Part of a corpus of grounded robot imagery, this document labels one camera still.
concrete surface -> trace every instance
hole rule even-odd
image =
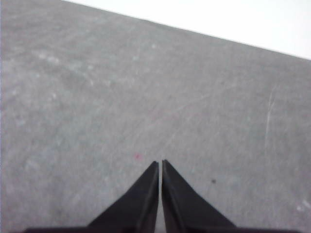
[[[1,232],[85,225],[163,158],[311,232],[311,61],[57,0],[1,1],[1,61]]]

black plastic claw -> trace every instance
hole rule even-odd
[[[159,165],[152,162],[130,189],[88,227],[28,229],[25,233],[153,233],[159,196]]]
[[[158,206],[158,180],[158,163],[153,162],[132,187],[89,226],[113,225],[139,233],[154,232]]]
[[[193,228],[235,227],[200,197],[167,160],[163,161],[162,202],[169,233],[184,233]]]

